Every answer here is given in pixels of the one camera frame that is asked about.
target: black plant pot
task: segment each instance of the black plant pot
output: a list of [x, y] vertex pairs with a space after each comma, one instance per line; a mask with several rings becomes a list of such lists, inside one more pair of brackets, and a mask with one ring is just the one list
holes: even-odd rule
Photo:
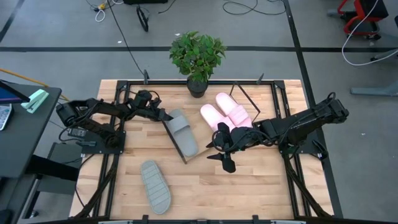
[[188, 90], [191, 93], [191, 95], [195, 98], [203, 97], [208, 86], [209, 86], [208, 82], [193, 81], [191, 78], [187, 79]]

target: potted plant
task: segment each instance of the potted plant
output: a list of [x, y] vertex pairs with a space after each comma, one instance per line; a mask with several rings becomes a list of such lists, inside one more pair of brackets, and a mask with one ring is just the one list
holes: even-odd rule
[[226, 50], [220, 38], [197, 34], [197, 31], [183, 34], [173, 41], [170, 49], [173, 64], [182, 75], [189, 75], [187, 87], [195, 98], [205, 94], [213, 68], [221, 65]]

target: green leaves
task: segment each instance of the green leaves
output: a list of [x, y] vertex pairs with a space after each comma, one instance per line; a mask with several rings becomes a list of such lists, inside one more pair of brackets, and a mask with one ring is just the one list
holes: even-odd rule
[[198, 31], [187, 32], [176, 38], [170, 48], [170, 58], [181, 74], [190, 75], [195, 81], [207, 82], [213, 68], [221, 65], [226, 47], [220, 38], [197, 34]]

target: white cable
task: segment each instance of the white cable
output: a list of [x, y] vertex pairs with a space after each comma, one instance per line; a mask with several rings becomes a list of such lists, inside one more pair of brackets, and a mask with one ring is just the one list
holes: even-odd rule
[[116, 0], [116, 1], [112, 0], [112, 2], [115, 3], [115, 4], [123, 4], [124, 3], [124, 1], [118, 2], [118, 0]]
[[[102, 17], [102, 19], [98, 20], [98, 15], [99, 15], [101, 12], [104, 14], [104, 17]], [[97, 21], [97, 22], [102, 22], [104, 19], [105, 19], [105, 12], [104, 12], [102, 9], [100, 9], [100, 10], [97, 12], [97, 15], [95, 16], [95, 21]]]
[[393, 56], [393, 55], [395, 55], [395, 54], [398, 53], [398, 50], [396, 50], [394, 53], [392, 53], [392, 54], [390, 54], [390, 55], [388, 55], [388, 56], [385, 56], [384, 58], [380, 58], [380, 59], [374, 60], [374, 61], [372, 61], [372, 62], [360, 63], [360, 64], [356, 64], [356, 63], [350, 62], [350, 61], [346, 58], [346, 55], [344, 54], [344, 48], [346, 47], [347, 42], [349, 41], [349, 39], [351, 38], [351, 36], [352, 36], [353, 33], [355, 32], [355, 30], [359, 27], [359, 25], [361, 25], [362, 22], [365, 21], [365, 20], [369, 17], [369, 15], [373, 12], [373, 9], [377, 6], [377, 3], [378, 3], [378, 2], [379, 2], [379, 0], [376, 0], [376, 3], [374, 3], [374, 6], [373, 6], [373, 8], [370, 10], [369, 14], [368, 14], [367, 16], [365, 16], [365, 18], [364, 18], [358, 25], [356, 25], [356, 27], [353, 29], [353, 31], [351, 31], [351, 33], [349, 34], [349, 36], [348, 36], [346, 42], [344, 43], [343, 47], [341, 48], [341, 53], [343, 54], [344, 60], [345, 60], [347, 63], [349, 63], [350, 65], [354, 65], [354, 66], [370, 65], [370, 64], [372, 64], [372, 63], [374, 63], [374, 62], [380, 62], [381, 60], [387, 59], [387, 58], [389, 58], [389, 57], [391, 57], [391, 56]]

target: gray slipper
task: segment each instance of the gray slipper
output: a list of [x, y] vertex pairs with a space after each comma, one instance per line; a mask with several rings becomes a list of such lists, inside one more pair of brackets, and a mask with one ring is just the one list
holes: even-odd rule
[[174, 119], [165, 121], [169, 131], [185, 156], [192, 157], [198, 153], [198, 146], [190, 128], [189, 122], [181, 110], [173, 110], [169, 113]]
[[157, 215], [165, 213], [171, 204], [170, 190], [162, 173], [154, 161], [145, 161], [141, 165], [147, 198], [152, 211]]

